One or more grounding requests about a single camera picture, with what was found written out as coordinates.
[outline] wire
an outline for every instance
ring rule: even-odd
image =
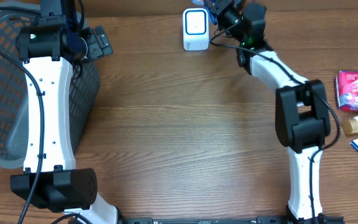
[[[77,66],[79,66],[80,71],[78,72],[78,75],[76,77],[73,77],[73,80],[76,80],[76,79],[80,78],[82,76],[82,73],[83,73],[83,70],[84,70],[83,64],[81,62],[79,62],[77,64]]]
[[[82,0],[78,0],[78,4],[80,4],[81,7],[81,20],[80,23],[78,24],[78,31],[77,32],[81,32],[82,29],[84,29],[84,23],[85,23],[85,10],[84,10],[84,5],[82,4]]]
[[[233,36],[231,36],[231,35],[230,35],[230,36],[225,35],[225,37],[227,37],[227,38],[234,38],[234,37],[233,37]]]
[[[326,150],[326,149],[329,149],[330,147],[332,147],[333,145],[335,145],[340,136],[341,136],[341,128],[340,128],[340,124],[339,124],[339,118],[338,116],[336,115],[335,111],[331,108],[331,106],[328,104],[328,102],[324,99],[322,99],[322,97],[320,97],[315,91],[313,91],[313,89],[310,88],[310,86],[298,81],[296,78],[293,77],[293,75],[291,75],[286,69],[285,67],[278,63],[277,61],[275,61],[274,59],[270,58],[270,57],[266,57],[258,52],[255,52],[253,50],[250,50],[250,49],[247,49],[247,48],[244,48],[244,47],[238,47],[238,46],[235,46],[235,45],[228,45],[228,44],[218,44],[218,43],[214,43],[213,40],[216,39],[217,37],[221,36],[222,34],[226,33],[227,31],[230,31],[233,27],[237,26],[239,24],[236,23],[232,26],[230,26],[229,28],[227,28],[226,30],[223,30],[221,31],[220,33],[216,34],[214,37],[211,38],[211,40],[209,41],[209,43],[213,46],[216,46],[216,47],[226,47],[226,48],[232,48],[232,49],[239,49],[239,50],[243,50],[243,51],[246,51],[252,55],[256,55],[256,56],[259,56],[259,57],[262,57],[263,59],[266,59],[268,60],[269,62],[272,62],[274,63],[275,65],[277,65],[288,77],[291,81],[301,85],[301,86],[304,86],[308,91],[310,91],[320,102],[322,102],[322,104],[327,107],[327,109],[329,110],[329,112],[332,114],[334,120],[335,120],[335,124],[336,124],[336,129],[337,129],[337,133],[336,133],[336,136],[334,138],[334,140],[325,145],[324,147],[319,147],[319,149],[313,153],[313,155],[309,158],[310,160],[310,170],[309,170],[309,189],[310,189],[310,204],[311,204],[311,214],[312,214],[312,222],[314,223],[314,219],[315,219],[315,210],[314,210],[314,198],[313,198],[313,163],[314,163],[314,158],[317,156],[317,154],[319,154],[320,152]]]
[[[85,222],[86,224],[92,224],[88,219],[86,219],[83,215],[81,215],[79,213],[70,213],[70,214],[64,215],[64,216],[56,219],[51,224],[60,223],[62,220],[65,220],[66,218],[70,218],[70,217],[74,217],[76,220],[79,218],[81,221]]]

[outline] plastic basket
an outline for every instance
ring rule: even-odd
[[[0,6],[40,10],[39,5],[21,2],[3,2]],[[21,27],[31,25],[34,19],[33,14],[0,11],[0,49],[17,58],[16,36]],[[72,80],[70,85],[70,137],[74,152],[98,90],[99,73],[96,65],[84,64],[82,76]],[[23,165],[28,135],[29,109],[25,75],[0,56],[0,167],[13,169]]]

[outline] white device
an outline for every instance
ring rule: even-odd
[[[293,70],[288,68],[277,56],[274,51],[265,51],[260,54],[274,59],[280,63],[296,80],[299,82],[308,81],[307,78],[296,74]],[[283,70],[276,64],[255,55],[250,58],[250,70],[254,77],[261,80],[273,92],[276,89],[285,86],[297,86],[298,84],[292,81]],[[311,202],[310,202],[310,157],[319,149],[317,146],[309,147],[302,150],[302,153],[297,154],[292,148],[287,147],[288,156],[290,158],[290,176],[291,176],[291,195],[288,201],[288,208],[296,219],[308,220],[312,218]],[[314,158],[313,165],[313,198],[314,211],[316,214],[323,213],[323,208],[319,196],[319,170],[320,160],[323,152],[319,152]]]
[[[63,170],[73,170],[76,167],[73,149],[70,141],[70,125],[68,113],[68,96],[70,81],[73,76],[73,66],[63,57],[53,61],[51,57],[32,58],[30,63],[23,66],[33,75],[38,86],[45,91],[45,141],[41,172],[54,170],[55,165],[62,165]],[[29,144],[25,155],[23,168],[37,171],[40,144],[40,108],[34,85],[26,76],[29,93]],[[88,210],[81,208],[66,209],[64,214],[79,213],[91,223],[116,224],[118,210],[109,205],[98,193],[95,202]]]
[[[183,48],[206,50],[209,45],[209,22],[206,9],[193,8],[183,12]]]

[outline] white box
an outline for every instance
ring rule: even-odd
[[[183,12],[183,48],[206,50],[209,46],[208,12],[203,8],[186,9]]]

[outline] snack package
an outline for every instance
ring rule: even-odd
[[[343,111],[358,111],[358,72],[343,72],[335,78],[336,103]]]

